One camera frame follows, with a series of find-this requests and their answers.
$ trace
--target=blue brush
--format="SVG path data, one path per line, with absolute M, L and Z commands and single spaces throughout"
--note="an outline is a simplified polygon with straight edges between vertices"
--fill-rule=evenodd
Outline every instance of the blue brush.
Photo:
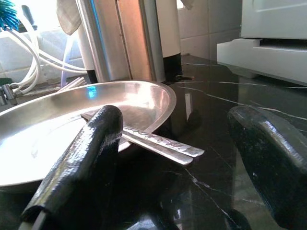
M 0 0 L 0 31 L 7 28 L 18 30 L 19 20 L 14 6 L 10 0 Z

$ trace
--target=white plastic base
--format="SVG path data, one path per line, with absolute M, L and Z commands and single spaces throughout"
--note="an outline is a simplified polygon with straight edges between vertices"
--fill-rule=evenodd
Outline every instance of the white plastic base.
M 242 76 L 253 73 L 307 84 L 307 47 L 260 46 L 260 39 L 236 39 L 217 45 L 217 61 Z

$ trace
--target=silver metal tray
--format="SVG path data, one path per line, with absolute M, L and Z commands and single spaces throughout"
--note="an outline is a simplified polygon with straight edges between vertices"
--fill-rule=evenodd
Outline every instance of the silver metal tray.
M 176 95 L 161 83 L 115 81 L 82 86 L 0 113 L 0 189 L 42 180 L 85 124 L 80 114 L 106 104 L 127 126 L 155 131 L 173 112 Z M 121 140 L 119 151 L 130 145 Z

